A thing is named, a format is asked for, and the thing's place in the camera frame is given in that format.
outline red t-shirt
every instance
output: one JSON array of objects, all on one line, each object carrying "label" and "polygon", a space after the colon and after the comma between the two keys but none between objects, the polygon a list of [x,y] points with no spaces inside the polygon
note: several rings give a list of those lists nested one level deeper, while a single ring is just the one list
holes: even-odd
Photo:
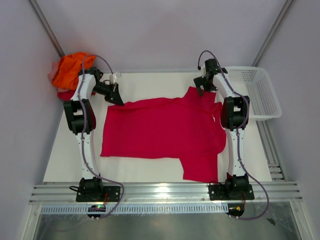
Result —
[{"label": "red t-shirt", "polygon": [[218,154],[226,145],[216,94],[189,87],[182,98],[153,98],[109,106],[102,157],[179,158],[183,179],[218,181]]}]

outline white table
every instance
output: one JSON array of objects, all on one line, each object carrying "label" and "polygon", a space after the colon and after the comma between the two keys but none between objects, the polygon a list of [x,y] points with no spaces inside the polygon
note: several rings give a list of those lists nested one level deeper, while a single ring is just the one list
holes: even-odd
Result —
[{"label": "white table", "polygon": [[[135,102],[152,98],[183,97],[193,79],[199,73],[126,73],[122,74],[119,91],[123,102]],[[248,94],[244,84],[234,84],[239,93]],[[222,101],[217,94],[217,101]],[[90,103],[96,117],[94,130],[95,157],[101,176],[118,182],[191,182],[183,180],[183,168],[177,158],[143,159],[127,157],[100,157],[103,128],[109,103],[104,97],[95,95]],[[256,122],[249,119],[244,136],[244,160],[249,173],[261,182],[272,181],[260,140]],[[224,182],[229,165],[228,144],[218,155],[218,179]],[[82,175],[81,158],[75,135],[68,129],[63,113],[58,127],[44,182],[79,182]]]}]

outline gray floor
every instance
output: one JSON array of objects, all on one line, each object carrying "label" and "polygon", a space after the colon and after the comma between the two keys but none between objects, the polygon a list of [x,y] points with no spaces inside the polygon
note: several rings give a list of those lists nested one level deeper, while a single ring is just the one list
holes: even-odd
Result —
[{"label": "gray floor", "polygon": [[[243,217],[263,212],[264,203],[247,203]],[[289,203],[271,203],[258,220],[243,221],[225,213],[161,215],[115,215],[68,229],[85,219],[83,215],[41,215],[34,240],[300,240]]]}]

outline plastic basket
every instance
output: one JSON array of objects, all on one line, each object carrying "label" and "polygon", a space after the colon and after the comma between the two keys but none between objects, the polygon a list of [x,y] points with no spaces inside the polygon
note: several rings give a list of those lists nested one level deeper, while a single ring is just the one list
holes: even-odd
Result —
[{"label": "plastic basket", "polygon": [[235,88],[236,83],[246,86],[250,98],[250,119],[265,121],[282,115],[275,89],[265,69],[247,66],[231,66],[226,69]]}]

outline white wall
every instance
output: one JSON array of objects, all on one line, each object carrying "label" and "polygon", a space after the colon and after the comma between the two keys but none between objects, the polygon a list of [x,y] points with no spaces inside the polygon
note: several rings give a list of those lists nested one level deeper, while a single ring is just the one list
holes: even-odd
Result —
[{"label": "white wall", "polygon": [[121,72],[195,71],[205,49],[250,66],[284,2],[38,0],[65,54],[99,54]]},{"label": "white wall", "polygon": [[263,58],[282,108],[271,130],[289,180],[296,180],[320,226],[320,1],[296,1]]},{"label": "white wall", "polygon": [[15,240],[44,175],[62,103],[47,80],[59,59],[28,1],[0,1],[0,238]]}]

